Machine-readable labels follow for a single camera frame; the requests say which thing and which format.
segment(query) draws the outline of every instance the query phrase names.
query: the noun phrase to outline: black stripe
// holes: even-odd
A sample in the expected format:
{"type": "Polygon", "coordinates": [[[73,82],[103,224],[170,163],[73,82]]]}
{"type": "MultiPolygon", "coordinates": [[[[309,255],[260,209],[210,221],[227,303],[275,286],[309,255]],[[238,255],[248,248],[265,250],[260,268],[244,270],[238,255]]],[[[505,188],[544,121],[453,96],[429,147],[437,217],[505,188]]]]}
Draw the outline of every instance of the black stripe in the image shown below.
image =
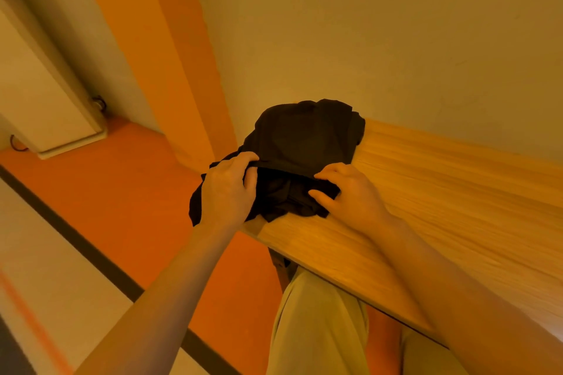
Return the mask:
{"type": "MultiPolygon", "coordinates": [[[[137,301],[144,289],[129,277],[127,273],[81,236],[79,232],[43,203],[41,199],[19,182],[2,165],[0,165],[0,178],[131,301],[137,301]]],[[[210,375],[240,375],[229,362],[203,342],[191,329],[187,330],[182,340],[182,348],[210,375]]]]}

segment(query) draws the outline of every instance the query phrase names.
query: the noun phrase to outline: orange pillar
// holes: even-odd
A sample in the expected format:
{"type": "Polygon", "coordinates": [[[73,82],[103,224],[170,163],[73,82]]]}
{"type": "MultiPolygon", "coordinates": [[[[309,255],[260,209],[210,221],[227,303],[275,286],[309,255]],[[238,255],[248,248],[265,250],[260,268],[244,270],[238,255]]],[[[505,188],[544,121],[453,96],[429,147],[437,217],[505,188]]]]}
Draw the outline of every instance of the orange pillar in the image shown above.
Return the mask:
{"type": "Polygon", "coordinates": [[[199,0],[96,0],[180,163],[236,150],[199,0]]]}

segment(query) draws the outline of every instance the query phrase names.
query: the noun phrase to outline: wooden table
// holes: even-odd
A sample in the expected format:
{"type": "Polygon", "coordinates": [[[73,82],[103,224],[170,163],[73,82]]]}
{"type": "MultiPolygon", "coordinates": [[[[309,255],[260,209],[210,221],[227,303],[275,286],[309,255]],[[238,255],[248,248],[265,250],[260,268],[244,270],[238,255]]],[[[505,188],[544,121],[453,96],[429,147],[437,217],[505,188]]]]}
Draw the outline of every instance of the wooden table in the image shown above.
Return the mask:
{"type": "MultiPolygon", "coordinates": [[[[562,166],[372,120],[352,164],[429,244],[563,340],[562,166]]],[[[331,216],[244,230],[440,341],[376,247],[331,216]]]]}

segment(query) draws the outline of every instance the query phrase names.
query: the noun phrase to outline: right hand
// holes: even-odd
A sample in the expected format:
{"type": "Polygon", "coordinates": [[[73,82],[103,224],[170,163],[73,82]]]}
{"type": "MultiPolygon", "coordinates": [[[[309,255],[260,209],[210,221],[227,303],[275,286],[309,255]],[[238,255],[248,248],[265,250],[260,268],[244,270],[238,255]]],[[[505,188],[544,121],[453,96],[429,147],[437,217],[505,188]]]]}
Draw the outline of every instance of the right hand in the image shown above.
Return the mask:
{"type": "Polygon", "coordinates": [[[309,195],[349,227],[372,236],[396,219],[385,208],[377,188],[354,166],[344,163],[326,165],[315,178],[328,180],[340,188],[340,194],[334,200],[318,190],[310,190],[309,195]]]}

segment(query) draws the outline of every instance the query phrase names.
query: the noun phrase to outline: cable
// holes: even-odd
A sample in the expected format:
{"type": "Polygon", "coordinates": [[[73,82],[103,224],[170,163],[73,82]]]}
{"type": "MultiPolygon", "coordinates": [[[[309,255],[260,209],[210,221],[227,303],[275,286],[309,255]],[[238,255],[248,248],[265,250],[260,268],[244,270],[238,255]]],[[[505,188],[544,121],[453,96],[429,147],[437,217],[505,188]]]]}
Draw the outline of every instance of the cable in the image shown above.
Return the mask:
{"type": "Polygon", "coordinates": [[[22,152],[23,152],[23,151],[29,150],[28,147],[26,147],[26,148],[18,148],[18,147],[16,147],[16,145],[13,143],[13,139],[14,139],[14,138],[15,138],[15,135],[11,135],[11,136],[10,136],[10,145],[12,146],[12,148],[13,148],[15,151],[22,151],[22,152]]]}

